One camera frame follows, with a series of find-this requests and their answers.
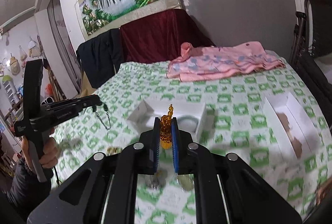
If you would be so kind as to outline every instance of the chain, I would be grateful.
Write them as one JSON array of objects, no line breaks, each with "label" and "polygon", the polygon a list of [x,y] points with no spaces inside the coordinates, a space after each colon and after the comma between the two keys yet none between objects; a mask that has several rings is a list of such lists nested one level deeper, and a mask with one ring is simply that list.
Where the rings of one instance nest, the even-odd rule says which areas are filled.
[{"label": "chain", "polygon": [[111,120],[110,120],[110,116],[108,114],[108,108],[107,108],[106,103],[104,103],[103,107],[104,107],[104,111],[106,112],[106,115],[107,115],[107,118],[108,118],[108,123],[110,124],[110,127],[107,127],[105,125],[105,123],[102,121],[102,119],[100,118],[99,114],[97,113],[97,107],[93,107],[92,111],[96,114],[97,118],[102,123],[102,125],[105,127],[105,129],[110,130],[111,129]]}]

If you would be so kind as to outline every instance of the metal chain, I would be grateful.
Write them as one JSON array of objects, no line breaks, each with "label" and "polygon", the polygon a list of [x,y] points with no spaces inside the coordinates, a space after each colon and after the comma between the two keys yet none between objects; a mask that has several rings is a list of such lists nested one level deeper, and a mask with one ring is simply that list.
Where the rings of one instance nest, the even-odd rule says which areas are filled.
[{"label": "metal chain", "polygon": [[98,114],[96,111],[94,111],[94,113],[96,114],[96,116],[97,116],[97,118],[99,119],[99,121],[102,122],[102,125],[105,127],[105,129],[106,129],[106,130],[110,130],[110,129],[111,129],[111,120],[110,120],[110,116],[109,116],[109,114],[108,114],[108,111],[107,111],[106,109],[104,109],[104,110],[105,110],[105,112],[106,112],[106,115],[107,115],[107,118],[108,118],[108,123],[110,124],[110,127],[107,127],[107,126],[105,125],[105,123],[102,121],[102,119],[100,118],[99,114]]}]

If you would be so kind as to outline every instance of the bed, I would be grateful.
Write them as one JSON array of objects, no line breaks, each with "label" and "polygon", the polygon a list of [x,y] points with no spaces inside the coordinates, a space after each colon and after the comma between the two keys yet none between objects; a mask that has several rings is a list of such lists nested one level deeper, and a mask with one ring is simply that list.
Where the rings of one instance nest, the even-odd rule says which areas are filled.
[{"label": "bed", "polygon": [[[304,217],[317,186],[332,173],[332,138],[315,98],[283,61],[284,69],[191,83],[167,79],[168,62],[123,63],[117,75],[95,92],[109,108],[109,131],[92,108],[56,129],[54,138],[61,148],[56,166],[59,179],[66,180],[96,152],[107,153],[110,146],[124,148],[137,141],[140,133],[127,125],[126,118],[143,99],[205,102],[207,119],[199,143],[215,154],[238,154]],[[296,97],[322,140],[316,154],[297,166],[283,162],[262,111],[264,96],[283,92]],[[97,112],[108,125],[102,108]],[[172,150],[160,150],[159,167],[166,171],[166,186],[155,191],[138,184],[135,223],[195,223],[194,191],[182,191],[176,183]]]}]

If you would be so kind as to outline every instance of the gray wall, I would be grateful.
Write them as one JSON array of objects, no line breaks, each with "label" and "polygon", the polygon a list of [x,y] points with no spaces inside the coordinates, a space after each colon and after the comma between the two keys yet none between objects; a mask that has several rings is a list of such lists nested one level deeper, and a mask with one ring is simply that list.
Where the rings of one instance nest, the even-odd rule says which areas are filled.
[{"label": "gray wall", "polygon": [[188,0],[188,14],[217,46],[260,41],[287,60],[296,23],[295,0]]}]

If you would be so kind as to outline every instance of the human hand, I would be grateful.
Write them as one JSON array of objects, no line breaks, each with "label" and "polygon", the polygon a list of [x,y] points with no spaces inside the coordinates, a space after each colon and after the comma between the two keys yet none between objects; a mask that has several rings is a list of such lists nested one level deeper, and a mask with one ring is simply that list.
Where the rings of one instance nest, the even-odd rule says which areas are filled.
[{"label": "human hand", "polygon": [[[54,128],[52,128],[49,134],[54,133]],[[25,157],[25,161],[31,171],[34,171],[34,166],[29,155],[29,142],[25,136],[22,139],[22,151]],[[58,149],[56,141],[53,137],[50,137],[47,143],[43,147],[44,155],[39,160],[39,163],[44,169],[51,169],[58,163]]]}]

